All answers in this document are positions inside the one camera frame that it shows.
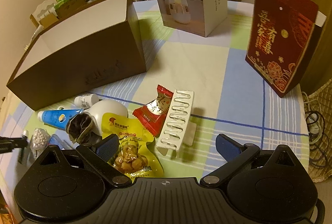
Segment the yellow snack packet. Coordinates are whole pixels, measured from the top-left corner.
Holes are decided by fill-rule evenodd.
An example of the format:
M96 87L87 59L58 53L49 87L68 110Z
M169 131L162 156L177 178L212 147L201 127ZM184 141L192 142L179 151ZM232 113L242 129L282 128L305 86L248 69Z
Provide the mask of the yellow snack packet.
M138 119L105 113L101 120L103 138L116 134L119 149L108 161L112 167L134 180L137 177L163 177L164 170L148 145L155 137Z

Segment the blue cream tube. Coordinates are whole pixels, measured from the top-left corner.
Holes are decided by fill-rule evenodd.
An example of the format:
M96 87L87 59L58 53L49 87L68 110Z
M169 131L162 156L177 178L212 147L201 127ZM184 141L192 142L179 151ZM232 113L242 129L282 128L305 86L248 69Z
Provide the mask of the blue cream tube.
M39 111L37 117L39 121L46 125L65 130L69 121L82 112L83 109L56 109Z

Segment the red candy packet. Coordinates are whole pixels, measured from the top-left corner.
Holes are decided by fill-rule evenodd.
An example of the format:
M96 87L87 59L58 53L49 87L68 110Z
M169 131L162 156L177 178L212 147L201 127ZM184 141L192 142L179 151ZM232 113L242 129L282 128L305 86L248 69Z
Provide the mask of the red candy packet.
M157 86L156 91L157 97L148 104L135 109L132 115L142 123L147 131L158 137L169 111L173 92L161 85Z

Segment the dark rolled sock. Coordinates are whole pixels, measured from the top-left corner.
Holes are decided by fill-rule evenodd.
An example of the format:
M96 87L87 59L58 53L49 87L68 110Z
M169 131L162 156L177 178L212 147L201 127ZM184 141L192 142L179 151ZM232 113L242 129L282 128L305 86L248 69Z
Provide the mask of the dark rolled sock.
M92 116L88 113L75 115L66 125L65 131L73 143L92 143L92 129L95 126Z

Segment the bag of white beads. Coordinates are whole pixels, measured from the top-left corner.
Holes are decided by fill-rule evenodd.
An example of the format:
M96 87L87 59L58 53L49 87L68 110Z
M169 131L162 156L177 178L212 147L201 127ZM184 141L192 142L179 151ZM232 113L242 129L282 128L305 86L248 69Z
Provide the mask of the bag of white beads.
M30 139L30 150L34 159L37 159L48 146L50 135L45 129L36 128Z

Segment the small white bottle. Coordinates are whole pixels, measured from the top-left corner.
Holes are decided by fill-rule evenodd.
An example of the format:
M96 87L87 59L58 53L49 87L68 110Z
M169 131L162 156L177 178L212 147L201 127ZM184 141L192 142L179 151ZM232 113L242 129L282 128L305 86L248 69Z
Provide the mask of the small white bottle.
M76 107L87 109L91 108L94 104L99 102L100 99L96 94L88 94L84 96L77 96L74 99L74 104Z

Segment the checkered tablecloth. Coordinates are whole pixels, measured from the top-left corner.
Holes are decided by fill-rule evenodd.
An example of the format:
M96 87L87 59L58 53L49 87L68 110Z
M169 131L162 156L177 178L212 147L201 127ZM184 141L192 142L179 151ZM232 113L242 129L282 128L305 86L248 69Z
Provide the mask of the checkered tablecloth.
M165 177L201 178L221 167L225 159L216 151L216 137L225 134L241 144L262 149L288 145L304 167L310 147L300 87L279 97L246 61L253 5L229 2L227 17L209 36L203 37L164 26L157 1L133 3L138 17L146 71L111 82L76 96L95 93L136 108L157 97L157 86L194 92L190 121L197 125L194 143L178 154L156 154ZM40 127L68 140L68 134L38 120L42 109L74 106L72 96L34 111L13 92L1 108L1 135L20 137Z

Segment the brown cardboard storage box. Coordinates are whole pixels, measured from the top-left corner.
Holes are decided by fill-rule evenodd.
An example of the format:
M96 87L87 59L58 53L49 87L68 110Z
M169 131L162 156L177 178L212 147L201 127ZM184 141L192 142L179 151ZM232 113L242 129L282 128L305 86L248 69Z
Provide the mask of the brown cardboard storage box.
M7 88L34 111L146 71L130 0L96 0L41 31Z

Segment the red gift box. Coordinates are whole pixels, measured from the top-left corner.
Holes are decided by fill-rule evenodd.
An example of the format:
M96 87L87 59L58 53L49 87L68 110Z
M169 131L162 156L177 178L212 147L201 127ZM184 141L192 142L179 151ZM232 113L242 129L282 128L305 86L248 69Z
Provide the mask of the red gift box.
M312 0L255 0L245 60L284 97L301 81L326 16Z

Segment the white wooden chair back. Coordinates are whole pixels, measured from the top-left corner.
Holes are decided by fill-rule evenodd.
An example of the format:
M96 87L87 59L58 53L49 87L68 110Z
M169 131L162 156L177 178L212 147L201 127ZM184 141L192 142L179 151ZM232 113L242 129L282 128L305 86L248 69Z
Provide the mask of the white wooden chair back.
M36 23L42 25L44 28L48 28L58 21L59 19L55 10L56 4L56 0L46 0L38 5L36 10L32 13Z

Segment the cardboard carton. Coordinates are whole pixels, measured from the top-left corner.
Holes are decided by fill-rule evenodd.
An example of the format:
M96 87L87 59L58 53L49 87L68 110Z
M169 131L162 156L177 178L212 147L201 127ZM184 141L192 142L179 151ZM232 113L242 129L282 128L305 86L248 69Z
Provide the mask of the cardboard carton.
M57 3L55 5L55 10L58 19L61 20L69 15L71 15L75 10L84 6L86 4L85 0L66 0L62 3Z

